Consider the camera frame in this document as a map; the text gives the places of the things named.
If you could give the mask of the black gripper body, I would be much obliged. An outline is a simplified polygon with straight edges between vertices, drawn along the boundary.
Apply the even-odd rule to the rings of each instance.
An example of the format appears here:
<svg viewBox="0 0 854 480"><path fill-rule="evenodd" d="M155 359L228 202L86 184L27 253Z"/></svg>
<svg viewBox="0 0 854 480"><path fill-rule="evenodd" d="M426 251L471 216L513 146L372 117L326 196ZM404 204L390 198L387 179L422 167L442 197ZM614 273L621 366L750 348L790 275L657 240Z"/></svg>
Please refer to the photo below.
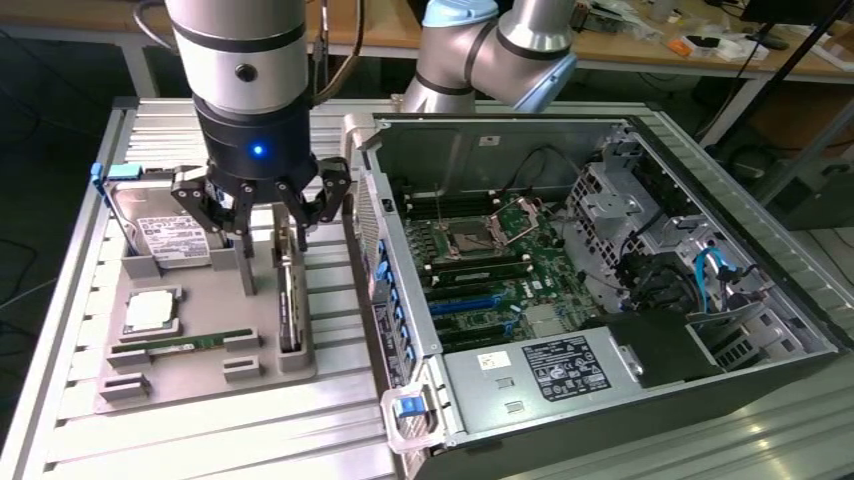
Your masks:
<svg viewBox="0 0 854 480"><path fill-rule="evenodd" d="M311 152L310 106L300 95L286 107L262 114L216 109L192 98L210 157L208 180L228 195L251 185L256 196L276 196L275 182L302 191L318 175Z"/></svg>

